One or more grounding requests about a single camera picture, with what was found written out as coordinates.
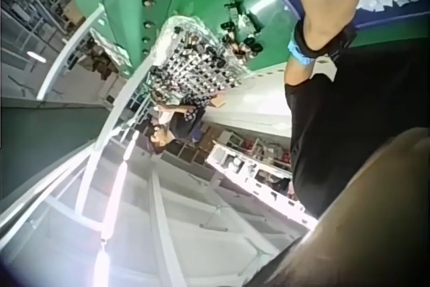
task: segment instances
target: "display rack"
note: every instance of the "display rack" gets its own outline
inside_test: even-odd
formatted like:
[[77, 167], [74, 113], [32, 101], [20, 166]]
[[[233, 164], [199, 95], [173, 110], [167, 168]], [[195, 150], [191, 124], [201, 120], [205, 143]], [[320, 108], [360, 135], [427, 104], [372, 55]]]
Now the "display rack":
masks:
[[292, 178], [289, 171], [268, 165], [230, 147], [215, 142], [206, 162], [219, 173], [279, 213], [312, 230], [317, 220], [306, 213], [299, 201], [293, 201], [255, 179], [259, 171], [279, 178]]

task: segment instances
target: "blue trim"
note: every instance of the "blue trim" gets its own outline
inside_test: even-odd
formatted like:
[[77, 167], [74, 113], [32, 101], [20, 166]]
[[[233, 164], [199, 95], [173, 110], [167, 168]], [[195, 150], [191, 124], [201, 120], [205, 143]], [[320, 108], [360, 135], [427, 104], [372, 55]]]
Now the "blue trim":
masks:
[[309, 58], [307, 56], [304, 56], [300, 52], [300, 49], [297, 46], [296, 40], [294, 39], [294, 31], [293, 31], [293, 34], [291, 35], [290, 42], [288, 43], [288, 50], [291, 52], [292, 56], [294, 56], [296, 60], [298, 60], [300, 64], [304, 65], [305, 67], [315, 60], [314, 58]]

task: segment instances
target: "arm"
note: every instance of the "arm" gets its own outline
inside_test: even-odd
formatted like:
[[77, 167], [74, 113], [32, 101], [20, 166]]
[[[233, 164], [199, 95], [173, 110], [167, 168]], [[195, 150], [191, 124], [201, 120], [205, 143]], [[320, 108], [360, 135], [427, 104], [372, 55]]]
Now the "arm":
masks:
[[180, 114], [184, 114], [188, 110], [192, 110], [195, 108], [196, 108], [195, 106], [175, 106], [172, 104], [160, 105], [160, 111], [162, 111], [162, 112], [170, 112], [170, 113], [179, 112]]
[[[301, 0], [306, 16], [303, 36], [311, 50], [320, 50], [328, 44], [355, 15], [359, 0]], [[299, 85], [312, 75], [314, 62], [302, 65], [290, 57], [284, 74], [286, 85]]]

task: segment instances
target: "spotlight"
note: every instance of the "spotlight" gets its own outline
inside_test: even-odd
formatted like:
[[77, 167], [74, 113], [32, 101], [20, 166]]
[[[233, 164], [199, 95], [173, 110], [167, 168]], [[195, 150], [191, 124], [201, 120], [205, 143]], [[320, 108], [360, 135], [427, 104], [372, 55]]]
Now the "spotlight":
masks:
[[152, 7], [153, 5], [155, 5], [154, 0], [142, 0], [143, 7]]
[[145, 27], [146, 29], [150, 29], [154, 27], [154, 23], [146, 21], [143, 23], [143, 27]]

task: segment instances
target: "black sleeve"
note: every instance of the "black sleeve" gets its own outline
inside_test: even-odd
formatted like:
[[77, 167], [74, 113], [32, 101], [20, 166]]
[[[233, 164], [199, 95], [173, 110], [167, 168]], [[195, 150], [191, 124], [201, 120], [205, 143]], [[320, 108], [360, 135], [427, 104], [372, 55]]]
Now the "black sleeve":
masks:
[[299, 85], [285, 84], [285, 97], [292, 114], [291, 148], [314, 118], [331, 87], [331, 80], [323, 74], [316, 74]]

